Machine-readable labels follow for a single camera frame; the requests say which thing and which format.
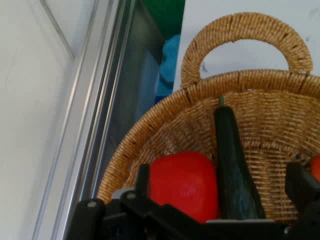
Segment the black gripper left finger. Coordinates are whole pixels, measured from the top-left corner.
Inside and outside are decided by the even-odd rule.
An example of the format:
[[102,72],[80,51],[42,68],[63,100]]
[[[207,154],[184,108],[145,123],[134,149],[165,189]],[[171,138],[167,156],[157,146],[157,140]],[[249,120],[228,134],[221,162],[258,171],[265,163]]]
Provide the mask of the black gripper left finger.
[[208,237],[204,225],[170,204],[160,205],[148,197],[151,192],[150,165],[138,168],[133,190],[120,197],[125,211],[137,223],[144,240],[201,240]]

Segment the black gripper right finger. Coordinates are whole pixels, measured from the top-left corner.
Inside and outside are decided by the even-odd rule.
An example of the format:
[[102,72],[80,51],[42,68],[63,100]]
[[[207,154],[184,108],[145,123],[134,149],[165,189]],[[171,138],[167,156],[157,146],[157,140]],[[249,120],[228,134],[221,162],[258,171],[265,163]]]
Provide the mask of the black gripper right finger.
[[320,220],[320,182],[298,162],[287,164],[285,193],[297,210],[297,221]]

